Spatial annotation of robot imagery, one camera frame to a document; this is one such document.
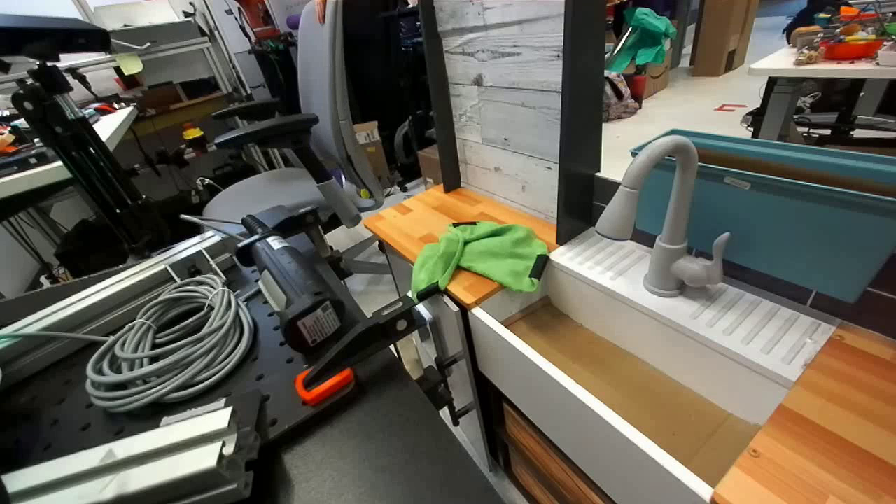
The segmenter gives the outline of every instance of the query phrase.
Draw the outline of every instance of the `wire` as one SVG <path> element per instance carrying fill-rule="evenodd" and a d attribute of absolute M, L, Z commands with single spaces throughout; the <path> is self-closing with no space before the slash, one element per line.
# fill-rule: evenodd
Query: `wire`
<path fill-rule="evenodd" d="M 249 349 L 249 309 L 216 274 L 178 281 L 91 352 L 87 396 L 108 412 L 188 401 L 220 384 Z"/>

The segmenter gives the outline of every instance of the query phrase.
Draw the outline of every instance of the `white sink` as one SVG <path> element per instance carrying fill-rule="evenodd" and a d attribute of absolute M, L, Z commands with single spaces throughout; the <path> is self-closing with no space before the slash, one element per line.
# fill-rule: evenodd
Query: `white sink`
<path fill-rule="evenodd" d="M 737 285 L 655 298 L 595 233 L 471 314 L 479 370 L 615 501 L 709 501 L 833 326 Z"/>

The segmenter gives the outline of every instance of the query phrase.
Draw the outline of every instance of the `floor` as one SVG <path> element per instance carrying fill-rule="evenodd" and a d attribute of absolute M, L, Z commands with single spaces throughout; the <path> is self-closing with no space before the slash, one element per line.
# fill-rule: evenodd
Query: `floor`
<path fill-rule="evenodd" d="M 753 25 L 748 65 L 784 48 L 780 29 L 798 8 L 794 0 L 766 0 Z M 689 68 L 678 68 L 669 86 L 643 102 L 643 109 L 627 120 L 604 123 L 601 132 L 601 177 L 620 180 L 630 152 L 669 130 L 716 132 L 749 137 L 741 114 L 760 102 L 763 79 L 749 76 L 748 65 L 718 79 L 693 79 Z"/>

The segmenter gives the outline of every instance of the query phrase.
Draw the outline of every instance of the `black table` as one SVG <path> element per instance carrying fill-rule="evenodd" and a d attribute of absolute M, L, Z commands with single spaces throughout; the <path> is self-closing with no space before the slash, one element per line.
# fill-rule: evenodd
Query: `black table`
<path fill-rule="evenodd" d="M 259 501 L 500 501 L 391 352 L 356 373 L 360 396 L 283 442 L 259 471 Z"/>

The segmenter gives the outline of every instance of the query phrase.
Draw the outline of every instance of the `office chair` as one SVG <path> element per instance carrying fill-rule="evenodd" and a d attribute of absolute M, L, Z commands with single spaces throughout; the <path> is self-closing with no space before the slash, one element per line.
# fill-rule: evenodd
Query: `office chair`
<path fill-rule="evenodd" d="M 343 180 L 367 187 L 371 204 L 382 202 L 382 187 L 374 180 L 364 152 L 356 144 L 347 82 L 342 62 L 342 0 L 326 4 L 326 16 L 319 22 L 314 4 L 300 19 L 300 103 L 301 114 L 283 114 L 241 127 L 216 137 L 219 149 L 289 149 L 301 167 L 275 167 L 223 187 L 203 208 L 203 219 L 241 222 L 266 208 L 315 208 L 322 222 L 329 216 L 343 226 L 360 222 L 357 202 L 343 191 Z M 385 271 L 382 263 L 360 263 L 370 242 L 342 253 L 350 271 Z"/>
<path fill-rule="evenodd" d="M 249 127 L 255 120 L 277 117 L 283 114 L 283 103 L 277 97 L 266 102 L 237 102 L 219 113 L 213 113 L 220 123 Z M 280 149 L 259 149 L 259 145 L 242 145 L 242 160 L 249 160 L 256 172 L 286 167 Z"/>

